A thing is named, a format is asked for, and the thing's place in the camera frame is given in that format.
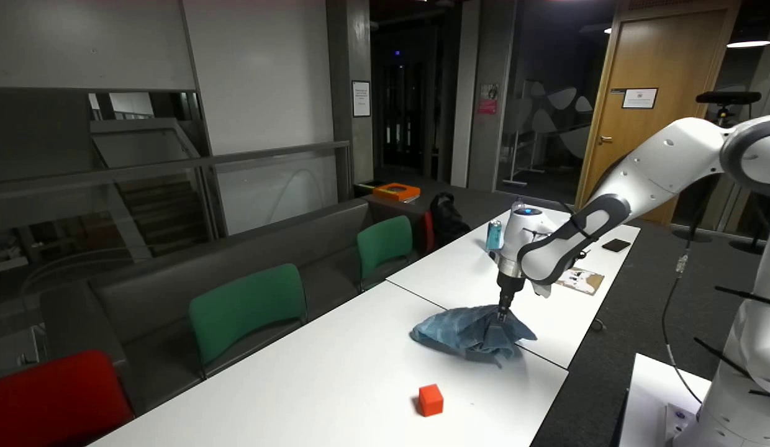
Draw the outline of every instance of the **red chair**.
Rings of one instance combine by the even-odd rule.
[[[0,380],[0,447],[86,444],[130,421],[115,369],[97,350]]]

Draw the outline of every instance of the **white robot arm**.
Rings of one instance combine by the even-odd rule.
[[[508,310],[525,278],[549,289],[598,237],[711,175],[729,175],[744,190],[770,196],[770,118],[732,130],[705,120],[662,128],[610,170],[580,212],[541,242],[516,237],[531,221],[512,213],[500,258],[501,310]],[[753,294],[770,301],[770,242]],[[697,423],[676,444],[770,444],[770,303],[739,305],[722,356],[732,366],[720,364]]]

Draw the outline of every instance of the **white table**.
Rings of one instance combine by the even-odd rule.
[[[438,310],[382,283],[97,444],[530,444],[566,373],[420,349],[408,334]],[[412,397],[429,382],[445,412],[420,417]]]
[[[686,382],[697,397],[705,397],[711,382],[680,370]],[[666,364],[645,356],[634,357],[634,375],[629,391],[629,406],[623,416],[621,447],[657,447],[666,439],[667,406],[676,406],[690,416],[697,412],[697,402],[687,396],[676,370]]]
[[[551,223],[564,223],[566,213],[543,212]],[[491,221],[506,226],[508,212]],[[610,239],[623,239],[634,246],[639,228],[618,226],[602,237],[588,256],[577,262],[579,268],[605,277],[593,296],[554,285],[549,299],[535,296],[531,285],[513,296],[512,313],[525,321],[536,340],[522,340],[520,345],[569,369],[574,360],[590,321],[597,318],[618,268],[623,265],[631,248],[618,254],[603,252],[602,246]],[[426,258],[398,270],[387,282],[408,289],[441,308],[469,308],[500,303],[496,263],[484,252],[487,223],[434,252]]]

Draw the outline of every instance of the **orange object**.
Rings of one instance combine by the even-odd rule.
[[[425,387],[418,391],[418,412],[423,417],[441,412],[441,396],[440,396],[438,385],[425,385]]]
[[[400,201],[400,203],[410,203],[420,200],[420,190],[412,183],[382,183],[382,187],[376,187],[372,193],[387,201]]]

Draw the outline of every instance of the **green chair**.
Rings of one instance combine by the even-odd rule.
[[[222,357],[249,334],[270,323],[301,318],[302,310],[302,278],[294,263],[236,278],[189,303],[189,318],[203,366]]]
[[[381,265],[412,256],[412,226],[408,216],[378,221],[357,233],[361,278],[376,282]]]

